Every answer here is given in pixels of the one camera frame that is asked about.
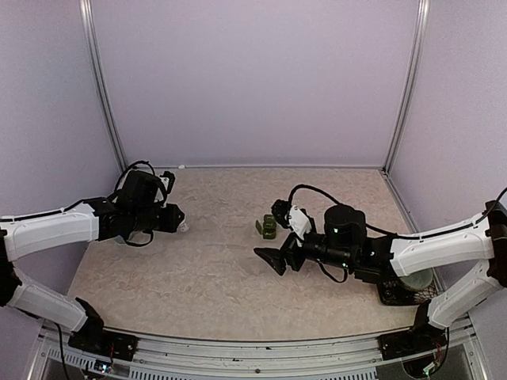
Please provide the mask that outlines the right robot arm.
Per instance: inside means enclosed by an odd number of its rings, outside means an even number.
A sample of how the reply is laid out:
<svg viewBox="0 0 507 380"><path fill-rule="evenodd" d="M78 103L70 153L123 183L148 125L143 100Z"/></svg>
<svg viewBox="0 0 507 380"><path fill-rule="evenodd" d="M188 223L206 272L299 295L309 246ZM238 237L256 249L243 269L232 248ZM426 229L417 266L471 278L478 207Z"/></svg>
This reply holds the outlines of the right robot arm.
<svg viewBox="0 0 507 380"><path fill-rule="evenodd" d="M279 199L272 210L276 222L291 232L280 248L256 248L254 252L279 275L286 268L297 272L306 260L312 260L377 284L473 260L475 266L466 275L418 307L415 326L405 335L407 347L415 352L435 340L436 329L448 328L506 287L506 209L497 200L486 203L483 213L462 222L406 236L385 233L368 237L364 212L343 203L326 210L321 234L304 209Z"/></svg>

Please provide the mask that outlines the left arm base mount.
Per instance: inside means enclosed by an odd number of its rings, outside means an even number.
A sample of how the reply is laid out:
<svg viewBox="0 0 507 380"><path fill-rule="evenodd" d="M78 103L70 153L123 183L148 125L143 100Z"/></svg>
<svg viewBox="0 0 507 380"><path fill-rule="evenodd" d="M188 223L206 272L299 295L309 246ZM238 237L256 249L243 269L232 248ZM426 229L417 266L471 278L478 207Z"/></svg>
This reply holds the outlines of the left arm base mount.
<svg viewBox="0 0 507 380"><path fill-rule="evenodd" d="M68 345L84 352L131 362L138 342L137 336L102 329L100 332L73 332Z"/></svg>

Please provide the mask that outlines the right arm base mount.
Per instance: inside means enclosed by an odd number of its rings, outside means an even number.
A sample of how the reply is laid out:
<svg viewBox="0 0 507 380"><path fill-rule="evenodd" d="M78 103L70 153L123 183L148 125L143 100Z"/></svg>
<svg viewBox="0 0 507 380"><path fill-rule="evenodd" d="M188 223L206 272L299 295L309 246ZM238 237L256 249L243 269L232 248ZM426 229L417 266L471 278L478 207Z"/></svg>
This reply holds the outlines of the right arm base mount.
<svg viewBox="0 0 507 380"><path fill-rule="evenodd" d="M383 360L398 359L445 346L448 343L447 330L424 324L400 332L379 336L379 349Z"/></svg>

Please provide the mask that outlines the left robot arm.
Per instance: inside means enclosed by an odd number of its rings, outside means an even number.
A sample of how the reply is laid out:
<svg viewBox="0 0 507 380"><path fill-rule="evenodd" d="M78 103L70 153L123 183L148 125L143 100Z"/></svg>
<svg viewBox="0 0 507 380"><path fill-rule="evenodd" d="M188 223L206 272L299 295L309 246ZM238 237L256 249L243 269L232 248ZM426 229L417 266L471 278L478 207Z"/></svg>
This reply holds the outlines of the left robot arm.
<svg viewBox="0 0 507 380"><path fill-rule="evenodd" d="M136 234L150 240L157 232L185 228L185 214L168 198L175 176L132 169L107 197L77 201L66 208L1 220L1 305L20 310L70 330L94 352L111 344L98 312L80 298L70 298L38 283L15 267L33 253L74 243L121 239L142 248Z"/></svg>

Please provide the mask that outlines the green weekly pill organizer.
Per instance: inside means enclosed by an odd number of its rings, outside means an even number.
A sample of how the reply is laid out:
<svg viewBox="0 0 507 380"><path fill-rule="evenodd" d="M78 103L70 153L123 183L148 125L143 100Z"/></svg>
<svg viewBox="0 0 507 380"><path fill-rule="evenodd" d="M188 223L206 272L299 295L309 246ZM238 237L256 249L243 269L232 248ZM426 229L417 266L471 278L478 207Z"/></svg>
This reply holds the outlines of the green weekly pill organizer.
<svg viewBox="0 0 507 380"><path fill-rule="evenodd" d="M277 223L273 215L264 215L261 221L257 220L255 222L255 227L263 239L274 240L276 238Z"/></svg>

